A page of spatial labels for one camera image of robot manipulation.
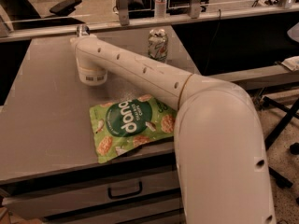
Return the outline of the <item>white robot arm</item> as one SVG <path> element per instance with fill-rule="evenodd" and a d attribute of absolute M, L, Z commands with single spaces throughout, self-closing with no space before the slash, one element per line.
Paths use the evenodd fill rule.
<path fill-rule="evenodd" d="M 78 65 L 104 68 L 177 110 L 174 145 L 187 224 L 276 224 L 262 125 L 241 87 L 94 35 L 75 37 L 71 46 Z"/>

